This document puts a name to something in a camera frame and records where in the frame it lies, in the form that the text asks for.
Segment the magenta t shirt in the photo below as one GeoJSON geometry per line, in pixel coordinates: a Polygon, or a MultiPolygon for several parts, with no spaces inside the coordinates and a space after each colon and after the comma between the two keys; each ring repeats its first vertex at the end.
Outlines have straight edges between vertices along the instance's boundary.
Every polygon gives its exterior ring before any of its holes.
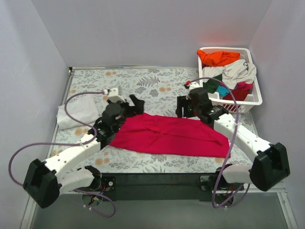
{"type": "Polygon", "coordinates": [[[224,158],[229,140],[199,120],[141,114],[127,118],[111,146],[148,154],[224,158]]]}

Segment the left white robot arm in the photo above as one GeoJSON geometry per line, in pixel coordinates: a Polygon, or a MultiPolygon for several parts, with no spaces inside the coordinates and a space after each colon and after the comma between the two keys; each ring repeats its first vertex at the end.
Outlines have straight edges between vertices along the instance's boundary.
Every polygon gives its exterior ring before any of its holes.
{"type": "Polygon", "coordinates": [[[133,94],[130,98],[133,105],[118,96],[112,97],[101,117],[75,146],[44,161],[35,159],[30,163],[23,189],[41,208],[50,206],[68,191],[78,188],[96,191],[101,187],[102,174],[93,166],[70,170],[109,145],[128,117],[143,114],[145,102],[133,94]]]}

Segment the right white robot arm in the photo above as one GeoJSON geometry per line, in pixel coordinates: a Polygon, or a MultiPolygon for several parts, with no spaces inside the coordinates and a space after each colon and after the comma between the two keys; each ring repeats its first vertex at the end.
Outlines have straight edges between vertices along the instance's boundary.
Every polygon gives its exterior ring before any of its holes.
{"type": "Polygon", "coordinates": [[[268,191],[290,175],[286,147],[271,144],[238,124],[228,110],[213,105],[208,92],[191,83],[186,86],[188,94],[177,98],[178,118],[198,117],[203,124],[231,139],[252,162],[251,165],[224,164],[215,179],[215,187],[228,189],[232,184],[253,184],[261,191],[268,191]]]}

